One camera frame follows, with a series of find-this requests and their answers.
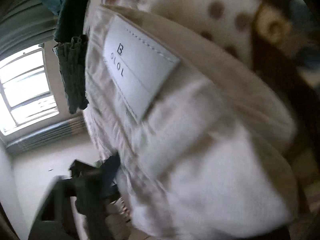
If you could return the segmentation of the white pants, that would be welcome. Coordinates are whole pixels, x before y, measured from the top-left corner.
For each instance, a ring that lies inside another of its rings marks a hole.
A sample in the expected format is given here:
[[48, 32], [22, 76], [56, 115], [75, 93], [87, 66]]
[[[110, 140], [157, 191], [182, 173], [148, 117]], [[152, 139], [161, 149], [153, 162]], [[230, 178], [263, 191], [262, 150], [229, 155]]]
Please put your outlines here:
[[157, 239], [263, 235], [298, 215], [289, 111], [252, 71], [171, 20], [100, 5], [89, 28], [84, 117], [119, 154], [132, 224]]

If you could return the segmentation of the left grey-green curtain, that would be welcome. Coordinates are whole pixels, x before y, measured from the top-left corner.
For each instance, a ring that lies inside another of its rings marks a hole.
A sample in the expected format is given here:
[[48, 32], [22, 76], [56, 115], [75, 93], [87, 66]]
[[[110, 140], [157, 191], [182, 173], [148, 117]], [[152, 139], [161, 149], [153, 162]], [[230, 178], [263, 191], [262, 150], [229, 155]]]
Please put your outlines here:
[[84, 117], [77, 116], [10, 141], [6, 150], [10, 154], [21, 154], [83, 132], [87, 132]]

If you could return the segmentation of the grey-green curtain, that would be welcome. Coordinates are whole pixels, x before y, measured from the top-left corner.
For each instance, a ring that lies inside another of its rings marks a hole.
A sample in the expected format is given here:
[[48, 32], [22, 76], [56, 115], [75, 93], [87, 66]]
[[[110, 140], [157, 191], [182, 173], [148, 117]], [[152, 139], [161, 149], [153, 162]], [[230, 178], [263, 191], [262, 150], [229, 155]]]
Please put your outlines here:
[[10, 154], [21, 154], [83, 132], [87, 132], [84, 117], [77, 116], [10, 141], [6, 150]]
[[57, 16], [41, 0], [14, 0], [1, 21], [1, 60], [53, 39]]

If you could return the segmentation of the folded blue jeans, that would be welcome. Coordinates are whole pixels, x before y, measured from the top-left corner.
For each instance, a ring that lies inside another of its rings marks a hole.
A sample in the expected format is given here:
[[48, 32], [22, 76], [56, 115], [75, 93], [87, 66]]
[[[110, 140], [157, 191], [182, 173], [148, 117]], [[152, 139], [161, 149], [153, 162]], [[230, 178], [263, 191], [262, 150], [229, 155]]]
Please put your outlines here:
[[59, 61], [60, 75], [70, 114], [84, 110], [88, 105], [85, 89], [87, 42], [87, 36], [80, 35], [73, 37], [71, 42], [58, 43], [53, 48]]

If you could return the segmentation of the dark teal velvet robe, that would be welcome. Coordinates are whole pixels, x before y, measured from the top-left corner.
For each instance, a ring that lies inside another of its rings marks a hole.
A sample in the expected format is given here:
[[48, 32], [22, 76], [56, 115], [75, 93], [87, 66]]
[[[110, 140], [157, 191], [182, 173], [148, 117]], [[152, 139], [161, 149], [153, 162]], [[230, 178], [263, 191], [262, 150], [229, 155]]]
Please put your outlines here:
[[57, 43], [71, 42], [82, 34], [88, 0], [65, 0], [59, 13], [54, 34]]

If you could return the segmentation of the right grey-green curtain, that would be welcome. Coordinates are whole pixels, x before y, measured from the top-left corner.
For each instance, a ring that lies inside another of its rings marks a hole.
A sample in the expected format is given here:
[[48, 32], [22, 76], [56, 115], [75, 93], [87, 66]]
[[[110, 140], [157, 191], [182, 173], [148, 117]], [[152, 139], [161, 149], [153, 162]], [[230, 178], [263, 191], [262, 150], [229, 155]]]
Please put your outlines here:
[[57, 16], [41, 0], [14, 0], [1, 21], [1, 60], [53, 39]]

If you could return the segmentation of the floral bed blanket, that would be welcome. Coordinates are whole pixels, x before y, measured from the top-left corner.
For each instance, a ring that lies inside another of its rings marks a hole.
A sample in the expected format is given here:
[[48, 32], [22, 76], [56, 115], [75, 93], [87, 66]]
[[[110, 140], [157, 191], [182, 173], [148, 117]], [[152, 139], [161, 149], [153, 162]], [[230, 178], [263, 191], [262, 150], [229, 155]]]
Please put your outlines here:
[[[265, 239], [319, 239], [319, 94], [299, 73], [318, 53], [319, 36], [306, 30], [293, 1], [105, 0], [101, 4], [162, 16], [193, 31], [246, 66], [289, 111], [296, 132], [284, 157], [298, 186], [298, 215], [288, 225], [255, 236]], [[88, 29], [97, 7], [91, 9]]]

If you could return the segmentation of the window with metal frame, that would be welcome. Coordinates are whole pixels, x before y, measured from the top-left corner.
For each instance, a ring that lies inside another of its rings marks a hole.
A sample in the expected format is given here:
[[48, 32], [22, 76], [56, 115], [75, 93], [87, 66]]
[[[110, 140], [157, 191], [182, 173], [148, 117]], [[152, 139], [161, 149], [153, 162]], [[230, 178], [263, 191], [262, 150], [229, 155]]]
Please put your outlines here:
[[0, 75], [4, 136], [59, 114], [49, 84], [44, 44], [2, 59]]

